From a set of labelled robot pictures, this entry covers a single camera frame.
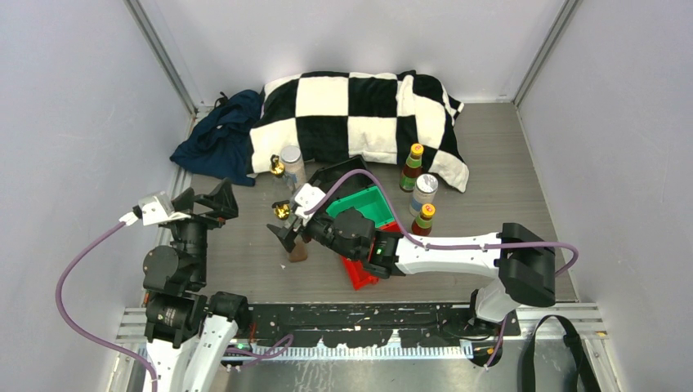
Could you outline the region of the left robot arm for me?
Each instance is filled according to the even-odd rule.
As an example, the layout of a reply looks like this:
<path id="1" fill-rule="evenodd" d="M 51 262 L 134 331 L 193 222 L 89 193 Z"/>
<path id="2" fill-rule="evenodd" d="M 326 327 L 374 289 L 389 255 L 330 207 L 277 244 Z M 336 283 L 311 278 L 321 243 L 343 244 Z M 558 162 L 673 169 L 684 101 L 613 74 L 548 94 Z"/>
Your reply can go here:
<path id="1" fill-rule="evenodd" d="M 245 296 L 200 294 L 207 284 L 208 231 L 234 219 L 239 209 L 230 180 L 208 194 L 191 188 L 175 198 L 159 192 L 133 209 L 143 225 L 168 229 L 171 241 L 143 260 L 146 351 L 145 391 L 207 391 L 232 338 L 251 326 Z"/>

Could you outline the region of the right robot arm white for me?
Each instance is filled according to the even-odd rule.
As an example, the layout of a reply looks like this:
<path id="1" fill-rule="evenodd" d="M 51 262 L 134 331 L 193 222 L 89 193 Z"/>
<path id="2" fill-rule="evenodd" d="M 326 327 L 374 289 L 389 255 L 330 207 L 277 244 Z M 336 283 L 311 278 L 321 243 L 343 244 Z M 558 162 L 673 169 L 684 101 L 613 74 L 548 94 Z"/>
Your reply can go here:
<path id="1" fill-rule="evenodd" d="M 467 326 L 487 335 L 521 305 L 555 305 L 555 252 L 522 225 L 473 237 L 422 237 L 377 229 L 355 208 L 336 217 L 298 207 L 297 233 L 312 238 L 378 278 L 423 273 L 490 278 L 472 293 Z"/>

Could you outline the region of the gold-top clear glass bottle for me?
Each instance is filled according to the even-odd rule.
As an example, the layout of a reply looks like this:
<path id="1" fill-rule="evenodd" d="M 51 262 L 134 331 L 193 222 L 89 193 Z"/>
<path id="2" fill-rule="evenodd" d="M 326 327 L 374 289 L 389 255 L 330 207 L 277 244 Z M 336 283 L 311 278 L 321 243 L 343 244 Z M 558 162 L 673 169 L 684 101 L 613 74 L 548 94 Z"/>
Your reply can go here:
<path id="1" fill-rule="evenodd" d="M 270 157 L 270 173 L 273 176 L 275 195 L 282 199 L 290 198 L 295 191 L 295 186 L 279 155 L 274 154 Z"/>

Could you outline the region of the gold-top oil bottle brown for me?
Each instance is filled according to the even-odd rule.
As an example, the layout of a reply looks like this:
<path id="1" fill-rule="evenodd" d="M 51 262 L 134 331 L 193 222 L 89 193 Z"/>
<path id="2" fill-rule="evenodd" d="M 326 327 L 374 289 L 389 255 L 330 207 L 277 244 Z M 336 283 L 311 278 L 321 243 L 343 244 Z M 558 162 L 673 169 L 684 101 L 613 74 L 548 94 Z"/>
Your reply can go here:
<path id="1" fill-rule="evenodd" d="M 272 209 L 274 214 L 281 220 L 286 221 L 290 215 L 289 201 L 279 201 L 272 204 Z M 294 249 L 288 253 L 289 262 L 300 262 L 305 261 L 308 257 L 308 251 L 306 244 L 304 243 L 302 237 L 297 235 L 294 239 Z"/>

